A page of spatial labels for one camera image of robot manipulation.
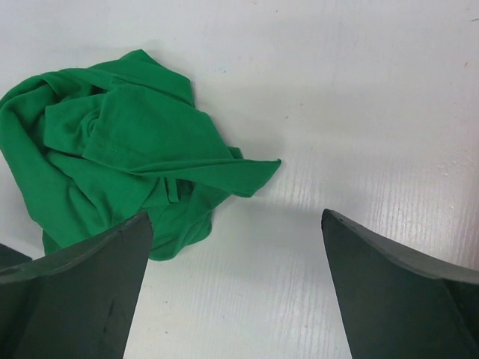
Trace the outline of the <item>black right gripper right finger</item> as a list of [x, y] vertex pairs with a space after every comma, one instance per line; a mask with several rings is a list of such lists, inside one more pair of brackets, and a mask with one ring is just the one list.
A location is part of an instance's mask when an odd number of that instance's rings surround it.
[[353, 358], [477, 358], [478, 272], [326, 209], [326, 256]]

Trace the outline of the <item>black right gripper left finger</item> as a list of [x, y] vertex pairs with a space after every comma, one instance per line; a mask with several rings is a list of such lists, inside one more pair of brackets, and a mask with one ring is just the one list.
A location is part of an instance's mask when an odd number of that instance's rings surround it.
[[147, 266], [147, 213], [40, 259], [1, 246], [2, 358], [122, 358]]

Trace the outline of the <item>green t-shirt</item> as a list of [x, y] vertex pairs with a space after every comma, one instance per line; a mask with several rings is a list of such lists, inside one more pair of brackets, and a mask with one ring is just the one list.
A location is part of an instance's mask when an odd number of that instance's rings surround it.
[[1, 153], [52, 254], [146, 212], [152, 260], [207, 238], [280, 167], [228, 145], [191, 82], [143, 50], [32, 76], [1, 98]]

